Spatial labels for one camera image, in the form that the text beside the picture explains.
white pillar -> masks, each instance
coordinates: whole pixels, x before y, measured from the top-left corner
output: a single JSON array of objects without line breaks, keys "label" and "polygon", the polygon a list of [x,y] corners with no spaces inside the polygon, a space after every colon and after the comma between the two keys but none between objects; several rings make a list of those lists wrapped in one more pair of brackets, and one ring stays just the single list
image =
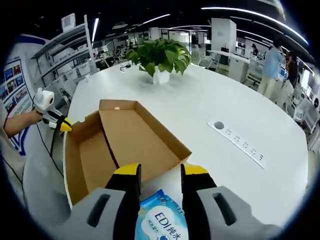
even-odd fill
[{"label": "white pillar", "polygon": [[198,43],[203,44],[205,39],[205,33],[203,31],[198,31]]},{"label": "white pillar", "polygon": [[149,28],[149,40],[156,40],[159,38],[159,29],[157,27]]},{"label": "white pillar", "polygon": [[228,48],[229,53],[236,51],[237,25],[230,19],[211,18],[211,50],[221,51]]}]

person in blue shirt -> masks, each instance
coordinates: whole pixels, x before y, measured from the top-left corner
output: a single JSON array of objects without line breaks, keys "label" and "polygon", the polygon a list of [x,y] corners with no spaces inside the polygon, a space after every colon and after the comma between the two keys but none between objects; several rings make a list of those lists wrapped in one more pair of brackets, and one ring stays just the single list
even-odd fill
[{"label": "person in blue shirt", "polygon": [[279,40],[273,41],[273,47],[265,54],[264,66],[262,70],[262,79],[257,90],[266,98],[275,102],[277,99],[273,96],[278,84],[278,74],[281,63],[285,62],[284,53]]}]

potted plant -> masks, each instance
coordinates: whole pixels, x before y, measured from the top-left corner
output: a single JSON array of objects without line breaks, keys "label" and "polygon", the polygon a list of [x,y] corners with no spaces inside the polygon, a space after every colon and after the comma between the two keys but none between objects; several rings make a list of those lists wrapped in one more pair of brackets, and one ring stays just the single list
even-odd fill
[{"label": "potted plant", "polygon": [[153,77],[154,84],[162,84],[169,81],[173,69],[183,75],[191,55],[181,42],[162,38],[143,41],[136,49],[129,50],[126,58],[140,64],[139,70]]}]

hand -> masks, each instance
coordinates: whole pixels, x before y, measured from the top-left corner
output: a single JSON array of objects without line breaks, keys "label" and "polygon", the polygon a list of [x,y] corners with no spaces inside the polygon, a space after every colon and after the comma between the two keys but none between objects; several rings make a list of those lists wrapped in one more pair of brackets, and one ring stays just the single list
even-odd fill
[{"label": "hand", "polygon": [[36,110],[27,113],[28,122],[30,125],[37,124],[42,121],[43,115]]}]

green leaves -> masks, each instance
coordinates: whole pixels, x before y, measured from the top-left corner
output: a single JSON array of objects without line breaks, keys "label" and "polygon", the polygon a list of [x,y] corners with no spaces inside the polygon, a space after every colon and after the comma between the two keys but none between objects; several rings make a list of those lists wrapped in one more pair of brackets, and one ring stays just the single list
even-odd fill
[{"label": "green leaves", "polygon": [[135,65],[140,64],[139,70],[146,71],[153,77],[155,66],[158,66],[160,72],[171,73],[175,69],[176,73],[183,74],[190,63],[191,55],[186,46],[178,41],[157,39],[144,41],[138,45],[136,51],[129,50],[126,58]]},{"label": "green leaves", "polygon": [[154,76],[156,68],[153,62],[149,62],[144,68],[151,77]]}]

